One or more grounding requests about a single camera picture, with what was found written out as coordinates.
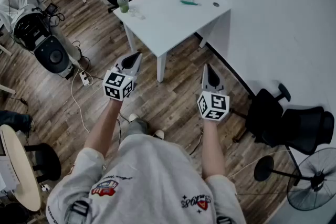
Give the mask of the black stool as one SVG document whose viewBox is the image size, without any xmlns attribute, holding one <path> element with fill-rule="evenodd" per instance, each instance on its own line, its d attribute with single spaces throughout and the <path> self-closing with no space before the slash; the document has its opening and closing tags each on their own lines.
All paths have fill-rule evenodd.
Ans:
<svg viewBox="0 0 336 224">
<path fill-rule="evenodd" d="M 46 143 L 38 145 L 24 146 L 26 152 L 35 152 L 36 165 L 33 171 L 41 171 L 41 175 L 36 177 L 38 183 L 47 180 L 57 181 L 61 176 L 61 163 L 51 146 Z"/>
</svg>

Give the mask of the black and white backpack rig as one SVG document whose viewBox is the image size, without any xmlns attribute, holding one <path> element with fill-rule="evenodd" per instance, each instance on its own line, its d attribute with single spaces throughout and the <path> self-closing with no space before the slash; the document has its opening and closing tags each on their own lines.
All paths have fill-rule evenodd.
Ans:
<svg viewBox="0 0 336 224">
<path fill-rule="evenodd" d="M 33 4 L 17 10 L 11 23 L 14 42 L 26 50 L 34 51 L 40 43 L 51 36 L 45 22 L 46 17 L 47 14 Z"/>
</svg>

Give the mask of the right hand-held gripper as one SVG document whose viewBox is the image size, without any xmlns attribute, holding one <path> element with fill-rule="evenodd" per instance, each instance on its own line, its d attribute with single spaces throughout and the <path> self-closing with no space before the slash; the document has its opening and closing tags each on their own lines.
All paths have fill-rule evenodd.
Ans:
<svg viewBox="0 0 336 224">
<path fill-rule="evenodd" d="M 229 101 L 222 74 L 212 64 L 206 63 L 202 75 L 202 92 L 197 99 L 201 117 L 221 121 L 229 113 Z"/>
</svg>

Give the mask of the person's left forearm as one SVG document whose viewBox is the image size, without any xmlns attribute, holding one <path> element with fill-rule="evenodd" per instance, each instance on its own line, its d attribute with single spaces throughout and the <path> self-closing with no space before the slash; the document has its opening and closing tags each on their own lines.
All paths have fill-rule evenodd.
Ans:
<svg viewBox="0 0 336 224">
<path fill-rule="evenodd" d="M 84 148 L 94 149 L 106 157 L 122 104 L 122 101 L 110 99 L 89 133 Z"/>
</svg>

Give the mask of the person's leg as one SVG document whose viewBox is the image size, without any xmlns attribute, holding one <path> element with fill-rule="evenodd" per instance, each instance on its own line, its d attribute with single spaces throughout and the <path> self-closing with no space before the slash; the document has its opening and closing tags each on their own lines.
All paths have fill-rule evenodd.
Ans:
<svg viewBox="0 0 336 224">
<path fill-rule="evenodd" d="M 149 133 L 148 124 L 146 121 L 141 118 L 132 118 L 130 124 L 125 132 L 125 137 L 135 134 L 144 134 Z"/>
<path fill-rule="evenodd" d="M 21 131 L 28 134 L 35 131 L 35 122 L 29 114 L 20 114 L 13 111 L 0 110 L 0 126 L 8 125 L 15 132 Z"/>
</svg>

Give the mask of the person's right forearm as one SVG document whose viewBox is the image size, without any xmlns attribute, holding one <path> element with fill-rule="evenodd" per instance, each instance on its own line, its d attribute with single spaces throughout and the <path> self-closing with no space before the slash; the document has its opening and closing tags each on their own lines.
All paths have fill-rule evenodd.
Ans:
<svg viewBox="0 0 336 224">
<path fill-rule="evenodd" d="M 203 120 L 202 176 L 225 175 L 225 159 L 215 121 Z"/>
</svg>

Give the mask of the white handheld fan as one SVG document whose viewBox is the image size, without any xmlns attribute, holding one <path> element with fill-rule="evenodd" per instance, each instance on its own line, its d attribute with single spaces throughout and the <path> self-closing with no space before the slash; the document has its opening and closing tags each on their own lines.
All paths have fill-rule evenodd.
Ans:
<svg viewBox="0 0 336 224">
<path fill-rule="evenodd" d="M 128 14 L 131 16 L 131 17 L 136 17 L 140 20 L 144 20 L 145 19 L 145 16 L 142 15 L 135 7 L 133 8 L 129 8 L 128 10 Z"/>
</svg>

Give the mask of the person's white printed t-shirt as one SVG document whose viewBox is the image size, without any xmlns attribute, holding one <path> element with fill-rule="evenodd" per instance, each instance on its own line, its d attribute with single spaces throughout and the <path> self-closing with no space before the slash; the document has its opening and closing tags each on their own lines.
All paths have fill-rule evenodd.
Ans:
<svg viewBox="0 0 336 224">
<path fill-rule="evenodd" d="M 103 165 L 96 150 L 78 153 L 47 199 L 50 224 L 246 224 L 234 184 L 202 179 L 173 143 L 130 135 Z"/>
</svg>

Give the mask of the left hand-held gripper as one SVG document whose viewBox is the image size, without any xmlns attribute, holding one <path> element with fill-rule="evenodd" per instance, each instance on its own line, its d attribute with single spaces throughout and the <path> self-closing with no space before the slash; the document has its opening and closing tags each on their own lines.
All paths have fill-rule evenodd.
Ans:
<svg viewBox="0 0 336 224">
<path fill-rule="evenodd" d="M 130 52 L 119 57 L 115 63 L 116 67 L 108 70 L 104 77 L 102 85 L 105 96 L 118 101 L 128 98 L 134 90 L 133 76 L 138 74 L 141 60 L 142 53 L 139 51 Z"/>
</svg>

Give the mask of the black standing fan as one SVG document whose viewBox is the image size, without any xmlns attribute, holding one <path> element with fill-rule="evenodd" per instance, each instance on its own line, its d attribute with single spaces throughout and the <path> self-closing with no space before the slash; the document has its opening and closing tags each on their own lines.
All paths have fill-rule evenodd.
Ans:
<svg viewBox="0 0 336 224">
<path fill-rule="evenodd" d="M 288 177 L 287 200 L 295 209 L 311 211 L 336 196 L 336 148 L 324 148 L 306 157 L 292 173 L 275 170 L 271 156 L 261 158 L 254 178 L 266 181 L 271 174 Z"/>
</svg>

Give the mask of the white power strip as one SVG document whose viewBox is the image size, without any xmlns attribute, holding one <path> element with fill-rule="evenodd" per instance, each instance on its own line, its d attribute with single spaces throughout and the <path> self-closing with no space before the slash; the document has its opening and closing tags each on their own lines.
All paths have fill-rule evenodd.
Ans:
<svg viewBox="0 0 336 224">
<path fill-rule="evenodd" d="M 84 70 L 81 70 L 79 72 L 79 75 L 84 86 L 91 86 L 93 84 L 93 80 L 91 80 L 91 75 L 88 75 L 88 73 Z"/>
</svg>

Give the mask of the green drink tumbler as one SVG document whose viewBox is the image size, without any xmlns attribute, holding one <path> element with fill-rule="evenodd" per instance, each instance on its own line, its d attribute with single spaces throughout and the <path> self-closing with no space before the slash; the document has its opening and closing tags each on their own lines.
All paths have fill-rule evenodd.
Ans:
<svg viewBox="0 0 336 224">
<path fill-rule="evenodd" d="M 129 0 L 117 0 L 121 13 L 127 13 L 129 10 Z"/>
</svg>

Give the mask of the black round speaker unit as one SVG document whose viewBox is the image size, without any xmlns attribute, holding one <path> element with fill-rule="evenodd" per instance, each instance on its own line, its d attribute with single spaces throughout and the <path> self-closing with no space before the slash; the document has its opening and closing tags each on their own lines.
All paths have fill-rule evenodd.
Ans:
<svg viewBox="0 0 336 224">
<path fill-rule="evenodd" d="M 50 35 L 45 38 L 34 50 L 39 63 L 49 72 L 68 80 L 74 74 L 74 65 L 68 53 L 57 39 Z"/>
</svg>

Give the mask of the person's left leg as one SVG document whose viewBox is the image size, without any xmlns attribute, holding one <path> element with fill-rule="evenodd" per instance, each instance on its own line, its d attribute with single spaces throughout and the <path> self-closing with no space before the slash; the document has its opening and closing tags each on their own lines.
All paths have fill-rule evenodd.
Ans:
<svg viewBox="0 0 336 224">
<path fill-rule="evenodd" d="M 125 137 L 135 134 L 144 134 L 149 133 L 148 124 L 146 121 L 141 118 L 132 118 L 130 124 L 125 132 Z"/>
</svg>

